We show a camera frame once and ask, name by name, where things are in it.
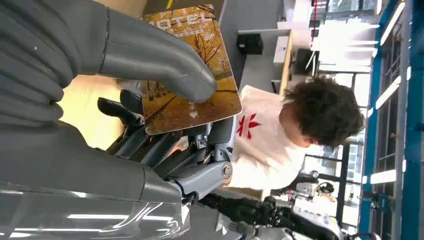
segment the black speaker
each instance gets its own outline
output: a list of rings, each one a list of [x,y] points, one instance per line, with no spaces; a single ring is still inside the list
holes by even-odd
[[[264,50],[261,34],[240,34],[237,36],[237,48],[243,55],[261,55]]]
[[[310,20],[309,21],[309,28],[310,29],[317,29],[319,28],[321,25],[321,21],[320,20]]]

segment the floor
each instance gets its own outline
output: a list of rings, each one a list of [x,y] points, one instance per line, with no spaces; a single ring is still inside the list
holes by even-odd
[[[112,9],[137,17],[141,15],[147,0],[96,0]],[[110,77],[77,76],[64,89],[59,102],[64,110],[62,121],[79,129],[87,144],[93,148],[107,149],[122,133],[121,122],[102,114],[97,108],[98,97],[118,101],[120,88]]]

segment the curly dark hair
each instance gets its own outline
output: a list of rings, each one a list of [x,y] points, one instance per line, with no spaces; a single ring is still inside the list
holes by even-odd
[[[364,127],[354,92],[333,79],[315,77],[299,83],[286,89],[284,98],[293,104],[302,135],[320,145],[335,148]]]

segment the white t-shirt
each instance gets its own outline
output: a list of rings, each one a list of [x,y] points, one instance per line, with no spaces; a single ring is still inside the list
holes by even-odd
[[[292,143],[281,126],[283,98],[245,86],[237,116],[232,179],[227,187],[254,190],[288,186],[301,170],[307,148]]]

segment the metal screw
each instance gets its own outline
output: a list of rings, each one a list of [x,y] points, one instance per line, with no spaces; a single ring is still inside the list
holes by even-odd
[[[222,167],[222,175],[225,179],[229,179],[231,175],[233,174],[233,168],[229,163],[225,164]]]

